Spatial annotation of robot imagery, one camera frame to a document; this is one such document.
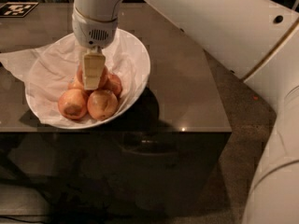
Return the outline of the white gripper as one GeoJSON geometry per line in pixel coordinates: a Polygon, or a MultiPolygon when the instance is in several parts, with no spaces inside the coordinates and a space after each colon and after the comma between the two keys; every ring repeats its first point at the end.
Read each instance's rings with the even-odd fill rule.
{"type": "Polygon", "coordinates": [[[74,8],[72,28],[79,44],[88,48],[82,59],[84,88],[89,91],[96,90],[106,62],[106,57],[101,49],[108,47],[113,42],[118,28],[118,20],[96,21],[81,15],[74,8]]]}

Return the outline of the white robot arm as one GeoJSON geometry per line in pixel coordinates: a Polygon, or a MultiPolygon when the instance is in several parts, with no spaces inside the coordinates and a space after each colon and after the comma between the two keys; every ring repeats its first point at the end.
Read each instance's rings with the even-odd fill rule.
{"type": "MultiPolygon", "coordinates": [[[[299,13],[271,0],[144,0],[277,113],[242,224],[299,224],[299,13]]],[[[122,0],[74,0],[85,48],[114,38],[122,0]]]]}

